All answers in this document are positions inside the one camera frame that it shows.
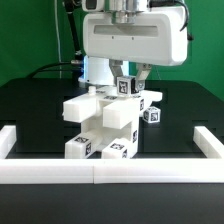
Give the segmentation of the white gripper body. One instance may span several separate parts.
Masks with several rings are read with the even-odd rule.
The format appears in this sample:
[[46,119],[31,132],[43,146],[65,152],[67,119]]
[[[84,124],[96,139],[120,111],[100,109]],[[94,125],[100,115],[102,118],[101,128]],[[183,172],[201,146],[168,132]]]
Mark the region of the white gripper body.
[[113,24],[110,13],[89,13],[83,22],[83,46],[91,57],[181,65],[187,58],[187,29],[182,6],[139,13],[134,24]]

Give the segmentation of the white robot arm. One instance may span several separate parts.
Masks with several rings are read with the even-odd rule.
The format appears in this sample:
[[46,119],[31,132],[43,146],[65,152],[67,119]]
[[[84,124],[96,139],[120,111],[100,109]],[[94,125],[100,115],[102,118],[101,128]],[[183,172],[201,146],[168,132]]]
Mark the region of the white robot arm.
[[83,80],[114,85],[137,65],[144,88],[153,65],[179,66],[187,58],[189,9],[184,0],[82,0]]

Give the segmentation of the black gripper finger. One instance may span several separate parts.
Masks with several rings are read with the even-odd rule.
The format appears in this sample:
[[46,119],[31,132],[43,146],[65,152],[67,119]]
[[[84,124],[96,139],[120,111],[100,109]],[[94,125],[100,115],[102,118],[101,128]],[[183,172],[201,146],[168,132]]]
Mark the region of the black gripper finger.
[[122,65],[123,62],[120,60],[109,60],[109,67],[114,77],[114,84],[117,84],[117,78],[123,75]]
[[135,77],[135,89],[142,91],[145,88],[145,80],[151,72],[152,65],[145,63],[136,64],[137,75]]

